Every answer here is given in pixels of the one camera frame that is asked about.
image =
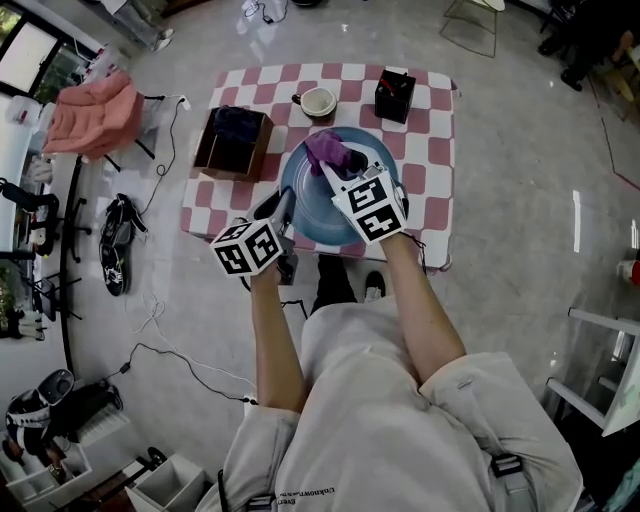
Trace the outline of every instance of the checkered tablecloth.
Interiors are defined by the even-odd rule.
[[[182,203],[181,228],[214,238],[234,217],[262,201],[279,184],[289,155],[308,135],[327,126],[357,126],[391,151],[409,193],[408,227],[426,244],[426,263],[447,264],[453,210],[454,131],[451,79],[439,73],[387,66],[417,80],[406,124],[374,115],[374,93],[383,66],[364,64],[287,64],[222,73],[210,108],[236,105],[264,112],[274,123],[258,183],[215,180],[193,171]],[[291,102],[293,94],[325,87],[338,98],[335,119],[315,123]],[[289,228],[296,247],[353,257],[384,259],[380,244],[325,246]]]

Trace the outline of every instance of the white mug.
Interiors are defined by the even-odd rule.
[[[294,94],[291,101],[300,105],[302,111],[311,118],[329,117],[336,109],[338,99],[328,89],[315,87],[304,94]]]

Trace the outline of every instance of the white shirt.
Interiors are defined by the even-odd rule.
[[[100,0],[109,14],[115,14],[120,7],[127,3],[127,0]]]
[[[302,415],[254,407],[224,466],[230,510],[505,510],[492,456],[520,455],[536,510],[573,510],[571,450],[506,354],[465,356],[418,387],[393,298],[305,324]],[[220,510],[217,485],[199,511]]]

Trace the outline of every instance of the brown box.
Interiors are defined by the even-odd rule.
[[[216,135],[213,127],[216,110],[209,111],[193,161],[194,169],[218,180],[259,181],[273,122],[265,113],[250,110],[260,126],[258,140],[254,143],[229,142]]]

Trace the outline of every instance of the floor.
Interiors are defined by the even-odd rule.
[[[267,2],[269,9],[278,7],[272,17],[283,3]],[[74,309],[84,320],[71,322],[71,337],[82,377],[115,372],[137,342],[168,348],[153,322],[132,332],[148,318],[144,292],[148,302],[150,294],[164,301],[158,324],[179,350],[254,378],[249,296],[221,275],[206,243],[178,226],[190,155],[216,74],[279,63],[371,62],[448,74],[462,93],[455,104],[453,265],[431,281],[468,351],[508,352],[545,403],[544,385],[554,374],[586,393],[608,345],[601,331],[570,321],[568,308],[633,318],[638,302],[638,292],[621,285],[615,271],[630,251],[640,192],[613,174],[601,118],[606,111],[612,132],[627,139],[637,136],[637,119],[616,121],[616,98],[601,84],[600,107],[588,83],[582,93],[562,84],[562,63],[536,53],[540,20],[511,4],[499,17],[495,59],[438,35],[445,0],[329,0],[312,10],[291,5],[286,20],[270,26],[244,18],[248,6],[215,0],[174,16],[171,45],[132,65],[139,89],[186,94],[192,109],[177,118],[175,164],[144,216],[150,235],[133,244],[126,299],[112,298],[103,284],[98,238],[80,242],[83,262],[76,273],[84,280],[75,289]],[[167,103],[156,116],[157,162],[172,156],[173,109]],[[628,153],[632,143],[620,144],[623,135],[616,140],[615,158],[625,172],[638,173]],[[116,192],[144,206],[157,179],[156,164],[138,148],[118,158],[121,174],[100,164],[81,180],[89,199],[83,215],[96,228]],[[352,265],[354,286],[362,285],[367,268]],[[314,258],[303,255],[297,284],[284,297],[310,305],[316,279]],[[295,307],[285,311],[299,339],[302,315]],[[197,372],[230,394],[251,391],[220,372]],[[242,419],[240,404],[200,386],[184,362],[143,349],[113,382],[149,444],[180,452],[215,474]]]

